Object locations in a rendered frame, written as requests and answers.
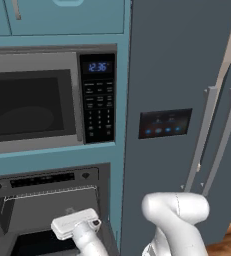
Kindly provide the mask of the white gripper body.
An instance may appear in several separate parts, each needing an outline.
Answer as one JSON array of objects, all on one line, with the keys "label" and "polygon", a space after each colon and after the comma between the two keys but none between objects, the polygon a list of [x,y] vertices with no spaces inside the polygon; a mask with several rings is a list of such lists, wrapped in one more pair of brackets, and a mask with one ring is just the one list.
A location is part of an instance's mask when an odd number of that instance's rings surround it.
[{"label": "white gripper body", "polygon": [[66,240],[72,237],[73,230],[82,222],[89,224],[95,231],[99,230],[99,216],[93,208],[56,218],[51,223],[51,229],[59,240]]}]

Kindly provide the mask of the metal oven rack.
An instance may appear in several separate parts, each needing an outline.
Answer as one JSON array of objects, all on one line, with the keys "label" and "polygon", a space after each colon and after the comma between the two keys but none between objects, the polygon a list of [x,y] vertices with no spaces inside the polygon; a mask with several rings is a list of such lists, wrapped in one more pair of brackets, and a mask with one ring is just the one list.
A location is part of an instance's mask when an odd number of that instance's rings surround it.
[{"label": "metal oven rack", "polygon": [[95,186],[65,188],[21,194],[4,199],[5,203],[13,203],[19,210],[44,210],[54,215],[66,214],[70,209],[75,211],[93,208],[98,210]]}]

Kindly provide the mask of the dark grey built-in oven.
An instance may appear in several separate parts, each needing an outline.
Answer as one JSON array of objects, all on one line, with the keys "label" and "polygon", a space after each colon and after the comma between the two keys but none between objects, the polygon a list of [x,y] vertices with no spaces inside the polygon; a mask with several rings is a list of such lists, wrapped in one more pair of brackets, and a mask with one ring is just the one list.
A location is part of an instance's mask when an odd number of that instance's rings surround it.
[{"label": "dark grey built-in oven", "polygon": [[[83,173],[90,173],[90,177],[84,179],[81,176]],[[53,219],[75,211],[70,209],[66,214],[57,216],[44,210],[19,210],[14,207],[13,203],[5,203],[6,197],[95,186],[98,200],[98,210],[95,211],[101,219],[101,227],[97,236],[103,242],[109,256],[119,256],[109,222],[109,181],[110,166],[108,164],[0,176],[0,184],[2,184],[0,189],[0,237],[7,233],[25,234],[51,230]]]}]

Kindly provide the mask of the dark grey oven door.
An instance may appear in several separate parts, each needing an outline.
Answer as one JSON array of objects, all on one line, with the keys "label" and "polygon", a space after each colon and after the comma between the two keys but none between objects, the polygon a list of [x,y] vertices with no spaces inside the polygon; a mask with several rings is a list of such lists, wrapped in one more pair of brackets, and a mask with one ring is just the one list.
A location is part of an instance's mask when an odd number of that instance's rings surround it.
[{"label": "dark grey oven door", "polygon": [[0,237],[0,256],[78,256],[72,239],[60,241],[51,230]]}]

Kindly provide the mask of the grey microwave oven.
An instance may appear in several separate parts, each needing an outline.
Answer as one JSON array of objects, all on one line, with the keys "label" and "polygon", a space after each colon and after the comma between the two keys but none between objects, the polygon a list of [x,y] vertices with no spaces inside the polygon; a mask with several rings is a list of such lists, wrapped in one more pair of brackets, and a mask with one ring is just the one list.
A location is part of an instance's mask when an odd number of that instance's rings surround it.
[{"label": "grey microwave oven", "polygon": [[78,62],[83,143],[112,142],[115,137],[117,49],[114,45],[4,47],[6,53],[74,52]]}]

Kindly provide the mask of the microwave door with dark window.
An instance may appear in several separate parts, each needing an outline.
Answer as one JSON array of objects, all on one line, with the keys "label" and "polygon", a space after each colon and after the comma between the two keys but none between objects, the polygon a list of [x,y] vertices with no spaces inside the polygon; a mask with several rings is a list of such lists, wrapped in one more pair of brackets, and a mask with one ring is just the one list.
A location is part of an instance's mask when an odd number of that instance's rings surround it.
[{"label": "microwave door with dark window", "polygon": [[0,153],[82,143],[77,55],[0,54]]}]

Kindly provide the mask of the slate grey fridge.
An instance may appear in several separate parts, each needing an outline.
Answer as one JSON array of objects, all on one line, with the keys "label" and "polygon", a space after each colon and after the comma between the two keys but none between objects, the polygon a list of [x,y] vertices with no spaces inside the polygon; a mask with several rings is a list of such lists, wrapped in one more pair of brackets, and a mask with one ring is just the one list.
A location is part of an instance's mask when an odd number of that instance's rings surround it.
[{"label": "slate grey fridge", "polygon": [[[231,0],[133,0],[121,256],[142,256],[154,237],[144,196],[185,192],[210,86],[217,101],[189,191],[200,195],[231,106]],[[231,222],[231,133],[204,197],[198,228],[214,244]]]}]

